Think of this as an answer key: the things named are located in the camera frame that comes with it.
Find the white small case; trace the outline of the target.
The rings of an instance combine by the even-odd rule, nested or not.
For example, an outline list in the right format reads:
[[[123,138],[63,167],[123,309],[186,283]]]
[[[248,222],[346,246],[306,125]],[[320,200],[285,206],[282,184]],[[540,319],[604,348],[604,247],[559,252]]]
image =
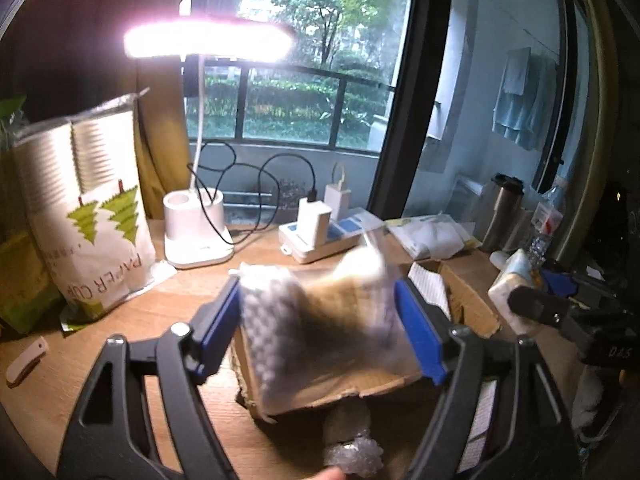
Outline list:
[[[503,250],[496,250],[489,255],[489,262],[499,271],[501,271],[506,262],[510,258],[510,254],[508,252],[504,252]]]

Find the brown cardboard box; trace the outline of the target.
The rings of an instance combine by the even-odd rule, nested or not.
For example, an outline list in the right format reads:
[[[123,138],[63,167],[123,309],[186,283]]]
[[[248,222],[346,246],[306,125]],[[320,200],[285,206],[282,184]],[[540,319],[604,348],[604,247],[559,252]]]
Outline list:
[[[426,270],[439,273],[442,276],[442,279],[445,282],[449,307],[452,314],[451,322],[454,324],[465,324],[470,326],[478,336],[483,338],[489,338],[494,336],[495,333],[498,333],[500,330],[498,316],[491,309],[488,298],[484,292],[480,292],[471,282],[472,278],[476,278],[478,272],[482,270],[482,265],[475,262],[473,255],[466,255],[464,258],[450,261],[425,260],[413,263],[420,264],[420,266],[423,266]],[[405,270],[405,274],[402,278],[398,278],[398,281],[403,278],[408,278],[408,272],[413,263],[401,263]],[[235,374],[232,342],[233,338],[230,347],[230,359],[231,367]],[[247,410],[242,400],[239,382],[238,388],[238,402]]]

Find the white charger plug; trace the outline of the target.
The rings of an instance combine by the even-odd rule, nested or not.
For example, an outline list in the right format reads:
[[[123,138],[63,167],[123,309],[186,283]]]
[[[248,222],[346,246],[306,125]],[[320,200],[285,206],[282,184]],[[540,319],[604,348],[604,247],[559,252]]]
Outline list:
[[[336,162],[323,197],[323,201],[331,208],[333,221],[340,221],[347,216],[351,195],[352,191],[346,184],[346,169],[341,162]]]

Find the white waffle cloth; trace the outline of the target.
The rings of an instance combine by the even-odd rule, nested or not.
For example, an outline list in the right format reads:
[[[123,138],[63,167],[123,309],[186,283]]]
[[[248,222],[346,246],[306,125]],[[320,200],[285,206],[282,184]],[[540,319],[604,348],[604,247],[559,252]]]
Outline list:
[[[439,273],[426,270],[420,264],[413,263],[408,272],[408,278],[428,304],[439,307],[447,320],[452,320],[445,282]],[[484,380],[482,383],[469,439],[458,467],[459,474],[480,463],[494,410],[496,389],[497,382],[495,380]]]

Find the steel thermos tumbler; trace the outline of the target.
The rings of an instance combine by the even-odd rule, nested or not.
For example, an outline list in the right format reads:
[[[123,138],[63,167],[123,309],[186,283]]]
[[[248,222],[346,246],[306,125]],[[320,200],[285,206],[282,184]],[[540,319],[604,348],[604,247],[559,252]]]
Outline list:
[[[493,252],[501,247],[524,196],[524,183],[517,177],[497,172],[491,182],[495,189],[491,192],[487,229],[480,245],[483,252]]]

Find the white power strip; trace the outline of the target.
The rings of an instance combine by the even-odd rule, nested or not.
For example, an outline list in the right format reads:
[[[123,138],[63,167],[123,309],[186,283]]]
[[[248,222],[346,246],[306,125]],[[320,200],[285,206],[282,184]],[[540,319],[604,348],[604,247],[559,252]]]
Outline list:
[[[346,218],[330,221],[326,242],[317,248],[311,248],[299,238],[295,233],[296,222],[282,224],[278,232],[281,252],[291,256],[299,264],[308,264],[346,252],[358,245],[363,233],[383,228],[383,220],[361,207],[356,207],[349,209]]]

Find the white folding knife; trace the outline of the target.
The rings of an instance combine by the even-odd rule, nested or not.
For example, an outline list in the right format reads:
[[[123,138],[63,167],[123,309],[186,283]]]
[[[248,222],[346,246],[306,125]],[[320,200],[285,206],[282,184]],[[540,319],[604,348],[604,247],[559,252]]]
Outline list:
[[[6,369],[8,386],[10,388],[18,386],[48,351],[47,341],[43,337],[37,338]]]

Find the paper cup pack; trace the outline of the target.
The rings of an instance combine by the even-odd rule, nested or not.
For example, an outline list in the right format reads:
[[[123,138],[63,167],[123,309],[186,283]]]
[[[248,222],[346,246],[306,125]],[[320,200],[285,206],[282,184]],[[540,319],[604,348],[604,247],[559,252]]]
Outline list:
[[[11,136],[27,218],[70,318],[102,318],[152,281],[134,93]]]

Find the tissue pack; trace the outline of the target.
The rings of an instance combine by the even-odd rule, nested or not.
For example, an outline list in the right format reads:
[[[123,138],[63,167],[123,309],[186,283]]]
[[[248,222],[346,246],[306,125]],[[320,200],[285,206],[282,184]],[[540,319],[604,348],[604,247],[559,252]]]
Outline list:
[[[502,270],[488,289],[488,297],[514,333],[533,334],[538,330],[538,324],[513,313],[508,305],[510,293],[520,286],[537,287],[532,277],[532,266],[523,249],[518,249],[506,259]]]

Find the cotton swab pack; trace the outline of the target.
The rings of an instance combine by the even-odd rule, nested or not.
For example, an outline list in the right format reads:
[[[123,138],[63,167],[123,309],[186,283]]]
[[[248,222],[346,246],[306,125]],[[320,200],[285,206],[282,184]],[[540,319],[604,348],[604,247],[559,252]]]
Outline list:
[[[379,396],[420,378],[394,300],[405,270],[382,233],[364,234],[330,266],[241,263],[235,274],[233,366],[254,418]]]

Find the white plastic bag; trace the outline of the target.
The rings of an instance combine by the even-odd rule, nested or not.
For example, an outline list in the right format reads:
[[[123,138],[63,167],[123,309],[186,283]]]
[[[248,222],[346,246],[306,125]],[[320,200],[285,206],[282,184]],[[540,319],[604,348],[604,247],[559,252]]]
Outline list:
[[[475,249],[480,242],[449,214],[387,220],[386,228],[406,253],[416,260],[447,260],[464,250]]]

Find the white desk lamp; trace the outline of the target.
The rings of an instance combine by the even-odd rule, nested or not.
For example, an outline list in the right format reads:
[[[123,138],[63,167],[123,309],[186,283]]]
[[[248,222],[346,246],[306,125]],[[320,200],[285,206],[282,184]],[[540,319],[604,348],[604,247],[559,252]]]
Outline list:
[[[288,55],[295,32],[288,26],[225,18],[168,18],[134,26],[124,36],[130,58],[179,55],[198,58],[198,136],[192,162],[186,165],[190,184],[186,190],[163,198],[164,253],[178,270],[213,266],[230,260],[234,241],[224,223],[224,193],[198,180],[204,140],[205,62],[208,58],[276,62]]]

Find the clear water bottle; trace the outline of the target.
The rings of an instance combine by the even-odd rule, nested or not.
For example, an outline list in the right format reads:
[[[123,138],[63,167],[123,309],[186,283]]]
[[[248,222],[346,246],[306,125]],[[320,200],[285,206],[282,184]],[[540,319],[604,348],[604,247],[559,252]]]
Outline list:
[[[525,244],[526,257],[533,269],[539,269],[544,263],[553,235],[563,220],[566,187],[566,181],[557,177],[550,190],[541,195],[534,210]]]

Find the clear bubble wrap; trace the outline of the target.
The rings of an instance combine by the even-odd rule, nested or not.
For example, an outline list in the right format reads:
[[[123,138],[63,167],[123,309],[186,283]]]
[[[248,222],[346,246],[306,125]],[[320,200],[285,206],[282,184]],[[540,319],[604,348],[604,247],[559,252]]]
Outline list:
[[[323,424],[323,465],[371,479],[383,468],[382,455],[371,436],[367,403],[354,396],[337,402]]]

